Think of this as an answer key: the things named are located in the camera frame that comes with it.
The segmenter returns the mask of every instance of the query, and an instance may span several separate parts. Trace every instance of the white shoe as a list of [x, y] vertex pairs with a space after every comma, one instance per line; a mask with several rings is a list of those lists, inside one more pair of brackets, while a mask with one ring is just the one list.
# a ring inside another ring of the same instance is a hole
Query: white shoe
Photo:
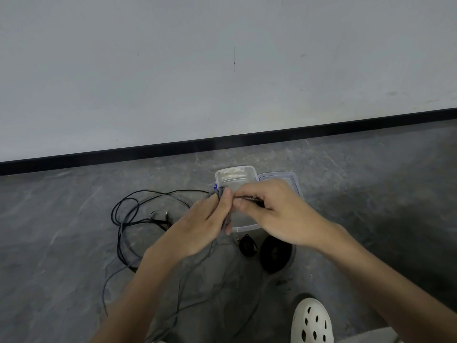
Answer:
[[295, 309], [290, 332], [291, 343], [334, 343], [332, 322], [322, 303], [308, 297]]

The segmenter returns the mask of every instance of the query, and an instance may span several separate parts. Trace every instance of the left hand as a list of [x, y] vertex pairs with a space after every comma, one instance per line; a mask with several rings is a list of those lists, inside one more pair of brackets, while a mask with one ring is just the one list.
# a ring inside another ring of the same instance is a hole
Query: left hand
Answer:
[[[222, 223], [232, 208], [233, 193], [225, 188], [218, 200], [217, 194], [197, 201], [186, 214], [162, 236], [176, 248], [182, 258], [197, 254], [220, 233]], [[228, 235], [231, 223], [225, 229]]]

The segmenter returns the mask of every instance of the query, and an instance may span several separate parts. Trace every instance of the hand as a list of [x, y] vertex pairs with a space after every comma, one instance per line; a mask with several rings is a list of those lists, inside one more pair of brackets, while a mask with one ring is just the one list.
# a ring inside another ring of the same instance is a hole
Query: hand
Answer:
[[[217, 194], [196, 202], [186, 214], [165, 232], [161, 240], [174, 246], [181, 258], [197, 254], [221, 232], [222, 223], [232, 208], [233, 193], [229, 188], [218, 200]], [[230, 233], [231, 223], [226, 227]]]
[[288, 243], [318, 248], [329, 232], [339, 229], [308, 206], [282, 179], [244, 184], [234, 195], [261, 198], [265, 208], [242, 198], [234, 199], [233, 206], [270, 235]]

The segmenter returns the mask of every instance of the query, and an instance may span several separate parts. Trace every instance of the plastic container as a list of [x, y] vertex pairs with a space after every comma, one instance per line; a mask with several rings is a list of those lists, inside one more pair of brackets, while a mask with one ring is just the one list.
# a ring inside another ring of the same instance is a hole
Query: plastic container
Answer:
[[[216, 172], [216, 187], [229, 187], [235, 191], [243, 184], [255, 182], [257, 182], [257, 172], [252, 166], [224, 168]], [[239, 211], [232, 213], [232, 225], [232, 233], [260, 228], [254, 219]]]
[[300, 189], [300, 184], [298, 183], [297, 175], [293, 172], [269, 172], [261, 173], [257, 176], [259, 182], [265, 181], [267, 179], [281, 178], [284, 179], [292, 190], [295, 191], [297, 195], [303, 198], [302, 190]]

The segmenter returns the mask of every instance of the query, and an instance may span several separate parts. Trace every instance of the gray floor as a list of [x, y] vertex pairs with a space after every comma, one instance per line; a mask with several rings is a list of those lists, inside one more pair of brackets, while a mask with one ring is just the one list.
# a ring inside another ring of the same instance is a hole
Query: gray floor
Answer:
[[[1, 177], [0, 341], [87, 341], [100, 321], [105, 267], [110, 274], [121, 266], [112, 206], [142, 188], [209, 189], [216, 170], [246, 164], [258, 173], [295, 172], [312, 207], [456, 310], [456, 135], [457, 121], [444, 121]], [[184, 211], [173, 202], [159, 206], [160, 214], [167, 208], [175, 219]], [[158, 235], [151, 226], [130, 231], [140, 249]], [[263, 238], [255, 237], [259, 243]], [[207, 252], [185, 260], [173, 274], [156, 328], [173, 324], [165, 318], [175, 310], [178, 280]], [[128, 270], [114, 277], [107, 299], [131, 277]], [[287, 342], [291, 304], [303, 292], [326, 306], [336, 338], [384, 325], [312, 250], [298, 248], [291, 267], [272, 280], [256, 258], [244, 259], [230, 238], [221, 237], [183, 290], [184, 306], [209, 300], [183, 310], [167, 341]]]

